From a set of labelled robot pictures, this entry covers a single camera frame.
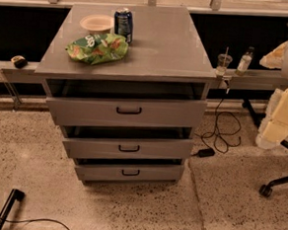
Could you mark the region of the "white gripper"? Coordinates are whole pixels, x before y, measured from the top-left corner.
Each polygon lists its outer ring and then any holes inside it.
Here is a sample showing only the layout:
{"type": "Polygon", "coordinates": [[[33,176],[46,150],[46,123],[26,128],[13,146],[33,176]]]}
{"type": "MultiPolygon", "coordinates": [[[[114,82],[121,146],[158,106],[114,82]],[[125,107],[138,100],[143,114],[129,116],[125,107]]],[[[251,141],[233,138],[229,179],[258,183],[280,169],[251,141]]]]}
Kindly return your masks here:
{"type": "MultiPolygon", "coordinates": [[[[259,64],[281,69],[286,41],[265,55],[259,64]]],[[[288,137],[288,89],[276,89],[268,101],[265,117],[258,128],[255,143],[262,149],[273,149],[288,137]]]]}

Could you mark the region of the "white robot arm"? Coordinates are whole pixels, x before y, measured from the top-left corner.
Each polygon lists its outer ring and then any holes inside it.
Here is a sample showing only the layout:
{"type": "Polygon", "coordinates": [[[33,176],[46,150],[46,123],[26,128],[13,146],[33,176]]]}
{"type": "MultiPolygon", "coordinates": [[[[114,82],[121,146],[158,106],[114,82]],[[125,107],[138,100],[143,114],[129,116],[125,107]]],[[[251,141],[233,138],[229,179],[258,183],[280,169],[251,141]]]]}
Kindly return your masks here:
{"type": "MultiPolygon", "coordinates": [[[[278,45],[259,62],[268,68],[280,68],[288,80],[288,40],[278,45]]],[[[265,117],[258,128],[255,143],[262,149],[272,149],[288,137],[288,88],[276,89],[268,101],[265,117]]]]}

